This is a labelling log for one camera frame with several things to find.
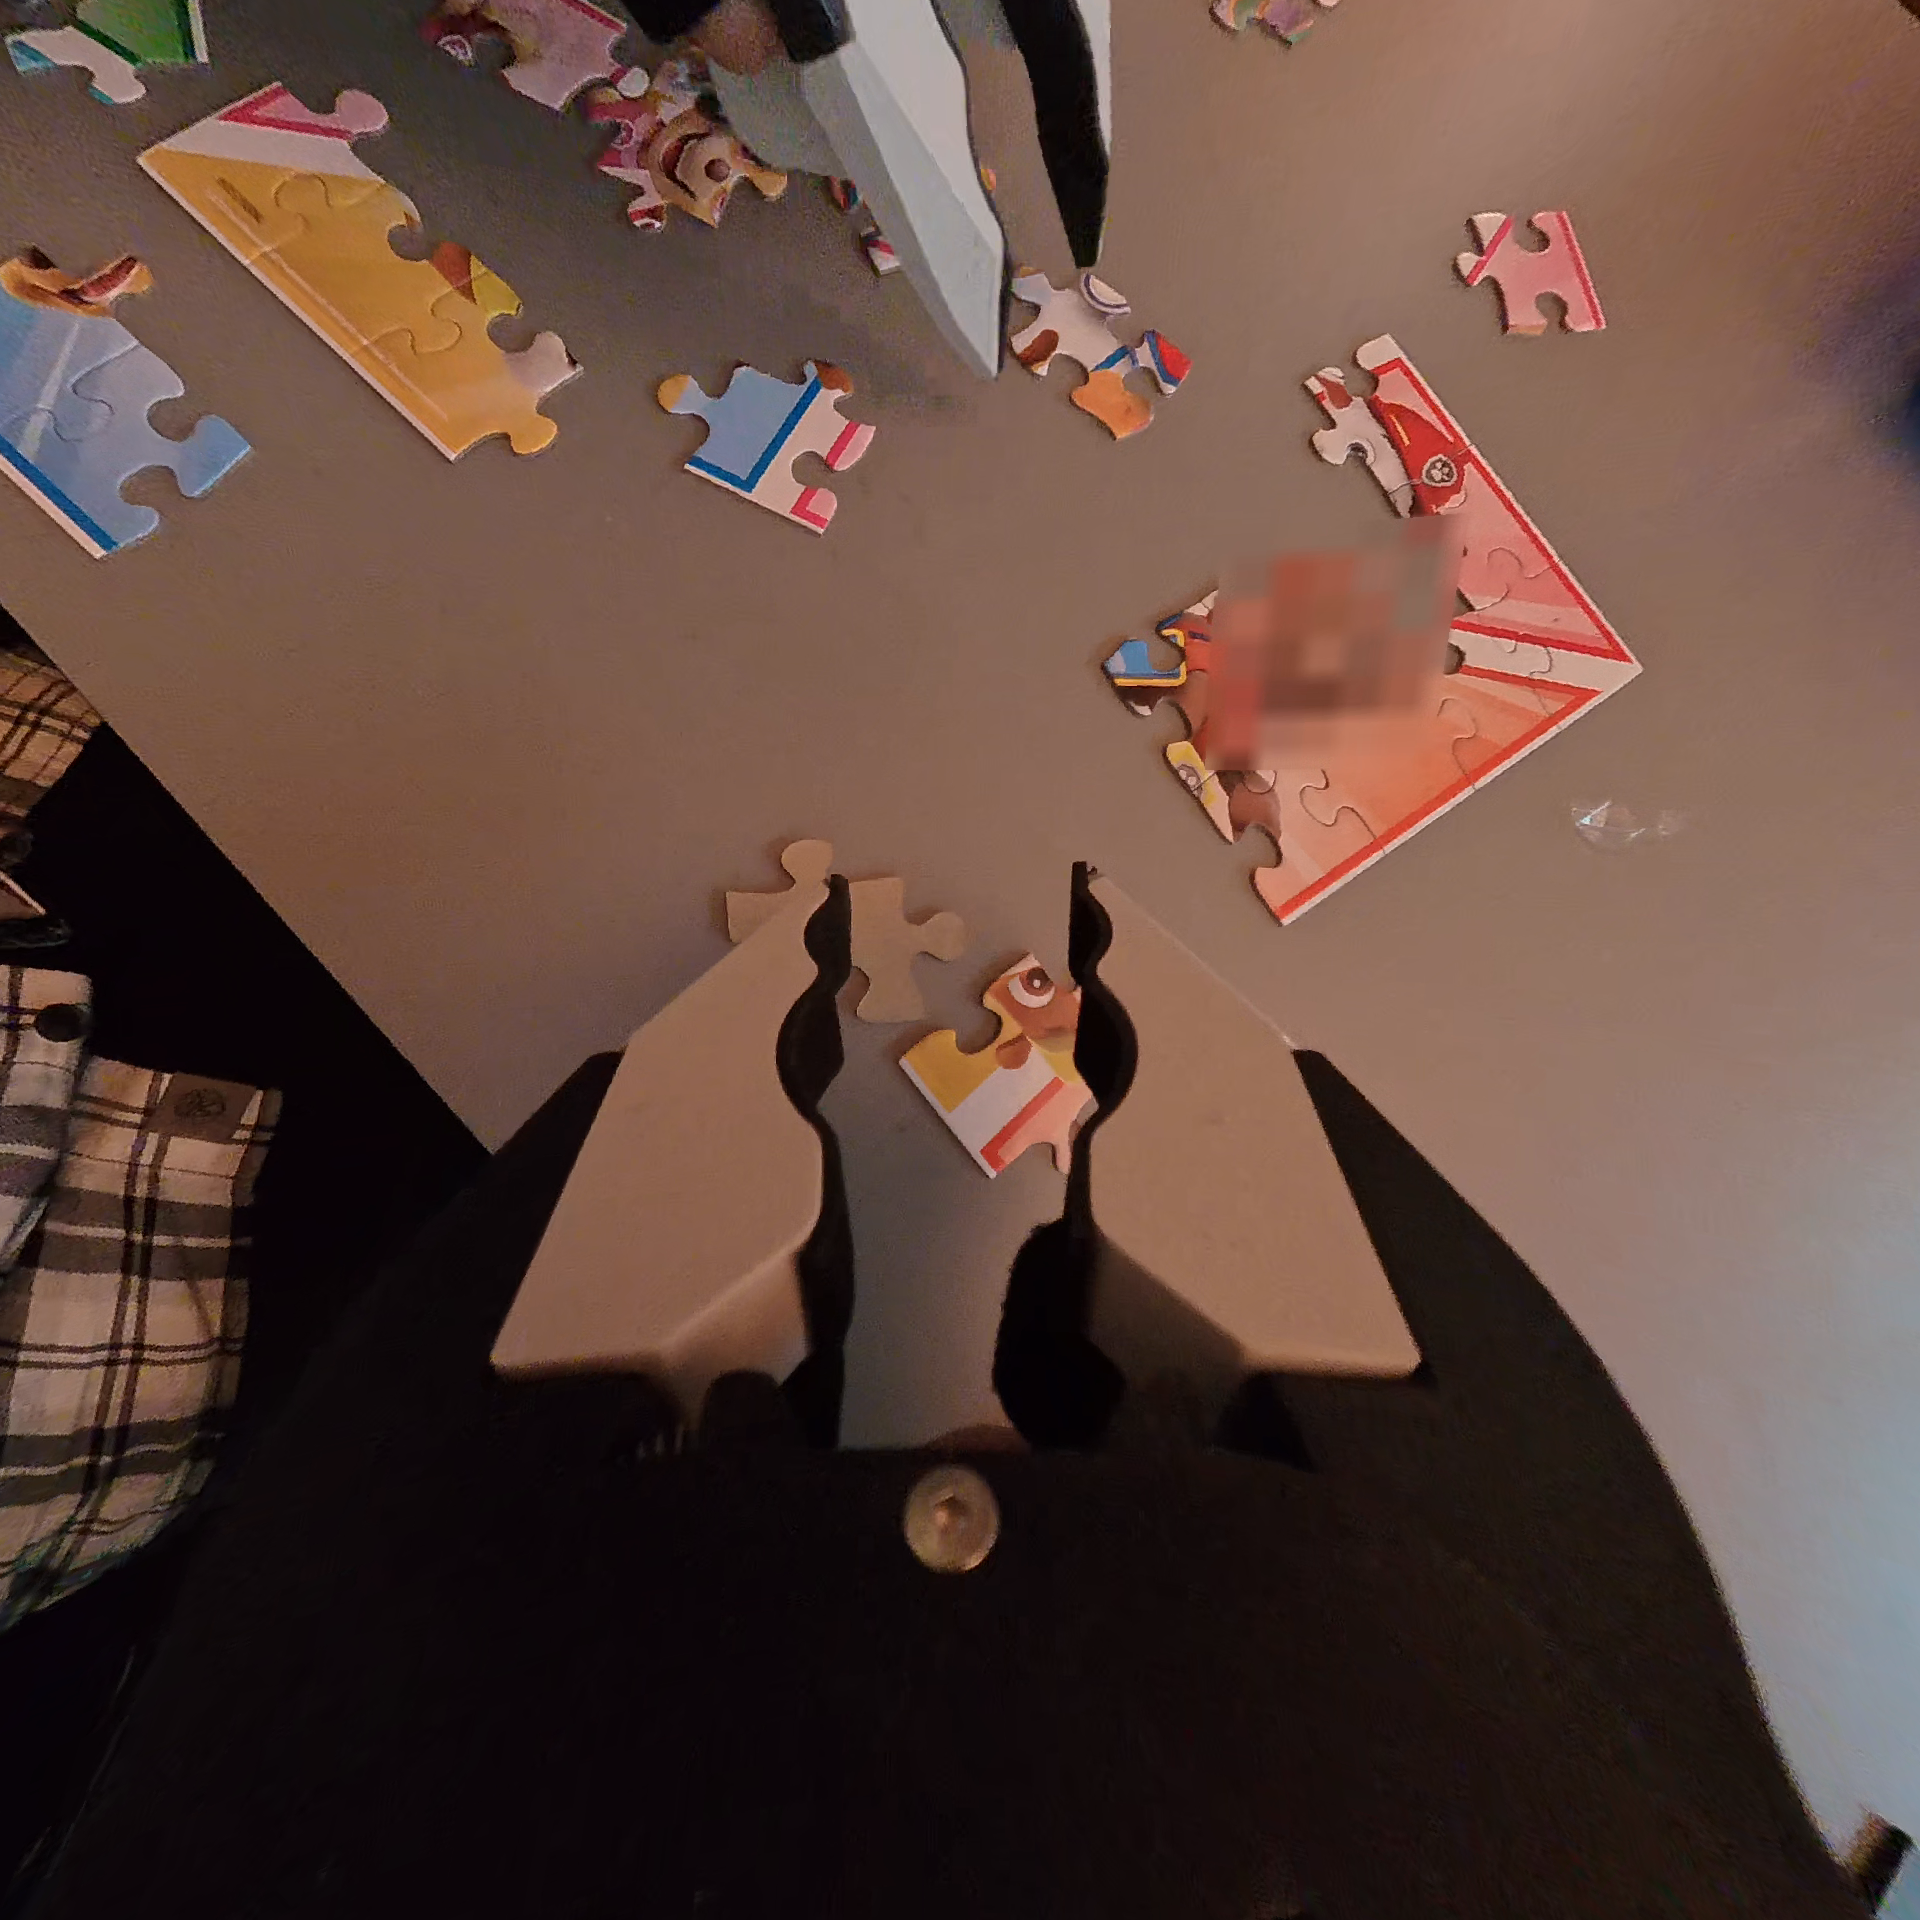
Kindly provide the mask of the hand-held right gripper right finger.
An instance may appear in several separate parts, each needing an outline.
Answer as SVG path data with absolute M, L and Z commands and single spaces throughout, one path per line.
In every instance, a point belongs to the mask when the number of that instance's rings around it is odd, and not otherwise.
M 1307 1448 L 1286 1378 L 1407 1381 L 1420 1346 L 1283 1033 L 1086 864 L 1066 970 L 1091 1116 L 1003 1295 L 1012 1430 L 1099 1448 L 1158 1400 L 1210 1448 Z

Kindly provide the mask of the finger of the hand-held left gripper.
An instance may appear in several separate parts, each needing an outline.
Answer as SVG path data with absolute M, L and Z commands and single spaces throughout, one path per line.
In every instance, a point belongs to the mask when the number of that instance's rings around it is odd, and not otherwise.
M 1075 267 L 1096 267 L 1112 167 L 1112 8 L 1003 3 Z
M 935 3 L 807 3 L 802 103 L 945 348 L 1003 362 L 1003 228 L 975 175 L 966 69 Z

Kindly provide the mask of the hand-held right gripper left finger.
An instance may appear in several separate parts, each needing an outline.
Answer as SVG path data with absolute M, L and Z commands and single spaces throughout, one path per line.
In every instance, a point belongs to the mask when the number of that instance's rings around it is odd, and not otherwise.
M 853 890 L 802 882 L 628 1038 L 493 1373 L 640 1378 L 683 1427 L 722 1378 L 756 1374 L 836 1448 L 853 1217 L 820 1107 L 845 1063 L 849 974 Z

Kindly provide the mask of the pile of puzzle pieces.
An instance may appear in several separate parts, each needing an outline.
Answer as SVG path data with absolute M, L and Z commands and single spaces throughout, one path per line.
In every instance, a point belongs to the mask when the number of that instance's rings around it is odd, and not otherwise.
M 631 24 L 597 3 L 436 3 L 422 39 L 448 59 L 493 67 L 526 103 L 579 108 L 603 134 L 594 169 L 621 183 L 640 232 L 689 215 L 718 228 L 740 188 L 781 201 L 785 175 L 732 128 L 698 53 L 628 63 Z

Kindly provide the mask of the white puzzle piece orange knob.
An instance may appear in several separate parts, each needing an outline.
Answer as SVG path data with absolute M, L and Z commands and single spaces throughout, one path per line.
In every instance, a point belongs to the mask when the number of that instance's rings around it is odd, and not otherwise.
M 1134 385 L 1135 376 L 1170 400 L 1190 369 L 1187 354 L 1154 328 L 1122 343 L 1117 325 L 1130 316 L 1130 300 L 1091 271 L 1066 289 L 1041 271 L 1017 271 L 1012 300 L 1031 307 L 1031 319 L 1009 334 L 1009 356 L 1031 376 L 1046 376 L 1061 356 L 1070 361 L 1079 369 L 1075 410 L 1099 421 L 1112 441 L 1153 426 L 1153 403 Z

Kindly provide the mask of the blue white red-striped puzzle piece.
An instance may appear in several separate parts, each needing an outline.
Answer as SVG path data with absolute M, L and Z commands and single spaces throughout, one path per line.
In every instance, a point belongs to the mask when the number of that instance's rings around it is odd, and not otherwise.
M 849 392 L 845 369 L 807 361 L 801 380 L 735 367 L 718 396 L 677 373 L 660 383 L 655 403 L 661 412 L 703 420 L 708 428 L 703 448 L 686 462 L 689 474 L 821 535 L 836 515 L 836 492 L 796 479 L 794 464 L 815 457 L 840 474 L 865 457 L 874 426 L 841 414 Z

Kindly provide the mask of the brown cardboard puzzle piece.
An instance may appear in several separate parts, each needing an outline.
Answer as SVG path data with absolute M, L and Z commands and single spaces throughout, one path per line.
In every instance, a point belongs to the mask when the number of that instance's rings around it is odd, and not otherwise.
M 832 844 L 802 836 L 781 849 L 782 890 L 724 890 L 724 935 L 743 943 L 760 925 L 781 916 L 789 898 L 821 884 L 832 864 Z M 855 1004 L 862 1021 L 924 1019 L 924 992 L 915 964 L 929 956 L 949 964 L 966 950 L 966 921 L 949 908 L 924 916 L 906 913 L 906 882 L 902 877 L 855 877 L 853 893 L 853 974 L 865 981 Z

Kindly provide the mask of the yellow puzzle piece pale knob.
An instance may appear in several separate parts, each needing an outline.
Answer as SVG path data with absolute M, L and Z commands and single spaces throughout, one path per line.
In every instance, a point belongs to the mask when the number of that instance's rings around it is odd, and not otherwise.
M 521 351 L 504 351 L 481 319 L 458 325 L 458 334 L 445 351 L 416 351 L 407 329 L 385 334 L 366 348 L 366 369 L 448 462 L 500 438 L 517 457 L 554 445 L 557 426 L 541 405 L 581 373 L 563 339 L 541 329 Z

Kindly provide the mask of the yellow puzzle piece brown spot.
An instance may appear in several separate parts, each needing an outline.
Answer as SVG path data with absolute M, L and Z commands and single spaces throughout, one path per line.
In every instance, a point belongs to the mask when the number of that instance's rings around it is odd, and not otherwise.
M 486 380 L 500 356 L 493 325 L 517 316 L 521 300 L 458 242 L 394 253 L 394 232 L 422 239 L 416 209 L 397 188 L 299 175 L 277 183 L 277 212 L 293 228 L 259 271 L 329 348 L 434 410 Z

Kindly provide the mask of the red fire dog puzzle section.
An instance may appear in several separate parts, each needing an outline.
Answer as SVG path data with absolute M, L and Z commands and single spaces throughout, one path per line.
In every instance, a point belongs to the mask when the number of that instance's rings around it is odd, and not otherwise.
M 1391 507 L 1436 520 L 1459 543 L 1459 600 L 1427 711 L 1379 746 L 1310 746 L 1301 758 L 1227 766 L 1210 711 L 1199 734 L 1179 714 L 1163 758 L 1227 844 L 1259 829 L 1273 859 L 1250 884 L 1275 925 L 1382 864 L 1401 844 L 1539 751 L 1642 671 L 1595 599 L 1548 543 L 1407 351 L 1382 334 L 1355 369 L 1307 380 L 1325 414 L 1312 451 L 1361 457 Z

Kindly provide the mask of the grey desk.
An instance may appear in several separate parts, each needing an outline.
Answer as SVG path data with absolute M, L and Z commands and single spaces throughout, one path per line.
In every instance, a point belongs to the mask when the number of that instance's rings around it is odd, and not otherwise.
M 1099 276 L 1187 356 L 1112 445 L 968 376 L 807 180 L 634 232 L 594 134 L 423 3 L 210 3 L 135 108 L 2 69 L 2 253 L 136 253 L 136 337 L 250 457 L 93 563 L 2 487 L 2 606 L 482 1143 L 722 950 L 789 836 L 1063 956 L 1092 864 L 1312 1045 L 1554 1289 L 1691 1505 L 1821 1827 L 1917 1828 L 1917 19 L 1337 3 L 1296 49 L 1112 10 Z M 136 156 L 262 86 L 581 373 L 448 462 Z M 1502 329 L 1470 215 L 1564 209 L 1606 328 Z M 1279 929 L 1099 656 L 1220 569 L 1379 535 L 1301 376 L 1393 334 L 1642 675 Z M 853 376 L 821 535 L 655 403 Z M 1569 805 L 1681 807 L 1606 856 Z

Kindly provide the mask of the pink striped puzzle piece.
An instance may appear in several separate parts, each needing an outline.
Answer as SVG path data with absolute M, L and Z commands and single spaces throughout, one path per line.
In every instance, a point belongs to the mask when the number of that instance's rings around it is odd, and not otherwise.
M 1524 219 L 1476 212 L 1465 227 L 1476 248 L 1459 253 L 1454 271 L 1464 289 L 1496 289 L 1505 334 L 1542 337 L 1544 300 L 1556 305 L 1556 325 L 1566 334 L 1606 328 L 1592 271 L 1564 209 L 1539 209 Z

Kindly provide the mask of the plaid clothing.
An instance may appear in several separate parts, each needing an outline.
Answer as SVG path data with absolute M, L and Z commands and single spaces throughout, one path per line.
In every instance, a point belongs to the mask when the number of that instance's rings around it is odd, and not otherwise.
M 77 1598 L 203 1495 L 250 1317 L 279 1094 L 125 1064 L 2 873 L 2 1630 Z

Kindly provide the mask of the green white puzzle piece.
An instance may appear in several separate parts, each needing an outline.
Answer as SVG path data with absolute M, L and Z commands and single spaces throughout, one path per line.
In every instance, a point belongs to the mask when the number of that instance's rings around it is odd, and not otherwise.
M 210 67 L 203 3 L 2 3 L 2 53 L 24 78 L 71 71 L 128 108 L 145 77 Z

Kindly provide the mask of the blue sky puzzle section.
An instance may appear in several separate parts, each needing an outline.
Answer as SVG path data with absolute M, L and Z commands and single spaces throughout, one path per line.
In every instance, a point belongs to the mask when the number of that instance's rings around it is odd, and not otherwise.
M 167 471 L 182 497 L 203 497 L 250 445 L 219 414 L 185 438 L 152 428 L 182 380 L 116 307 L 152 289 L 136 255 L 69 276 L 38 248 L 2 260 L 2 477 L 38 504 L 91 558 L 150 539 L 160 512 L 125 499 L 125 485 Z

